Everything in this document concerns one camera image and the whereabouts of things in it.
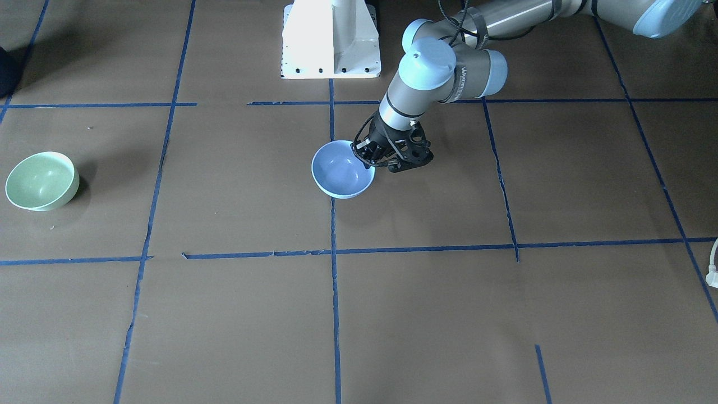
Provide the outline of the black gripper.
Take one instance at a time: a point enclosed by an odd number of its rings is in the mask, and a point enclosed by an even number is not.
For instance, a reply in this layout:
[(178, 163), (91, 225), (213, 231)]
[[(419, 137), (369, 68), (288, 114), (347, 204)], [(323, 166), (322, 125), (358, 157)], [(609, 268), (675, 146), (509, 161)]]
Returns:
[(366, 169), (402, 172), (431, 163), (434, 154), (419, 122), (395, 130), (380, 118), (368, 119), (352, 141), (353, 152)]

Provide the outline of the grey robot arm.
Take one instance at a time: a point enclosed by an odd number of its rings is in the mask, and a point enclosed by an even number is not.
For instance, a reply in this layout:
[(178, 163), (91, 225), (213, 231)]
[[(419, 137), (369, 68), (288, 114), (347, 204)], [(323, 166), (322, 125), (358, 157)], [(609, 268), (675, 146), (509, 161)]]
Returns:
[(700, 1), (489, 1), (465, 5), (441, 21), (415, 20), (402, 36), (403, 57), (377, 112), (351, 151), (361, 166), (407, 171), (433, 153), (420, 120), (433, 103), (499, 92), (508, 64), (490, 43), (521, 38), (559, 16), (589, 15), (644, 38), (664, 38), (684, 25)]

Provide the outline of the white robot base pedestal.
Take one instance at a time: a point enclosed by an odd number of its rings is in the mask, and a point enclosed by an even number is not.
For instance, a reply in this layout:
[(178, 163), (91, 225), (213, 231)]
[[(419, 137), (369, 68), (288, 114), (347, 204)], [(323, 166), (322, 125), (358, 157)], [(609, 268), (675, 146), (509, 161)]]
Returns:
[(367, 1), (294, 1), (285, 6), (280, 76), (374, 79), (382, 71), (375, 6)]

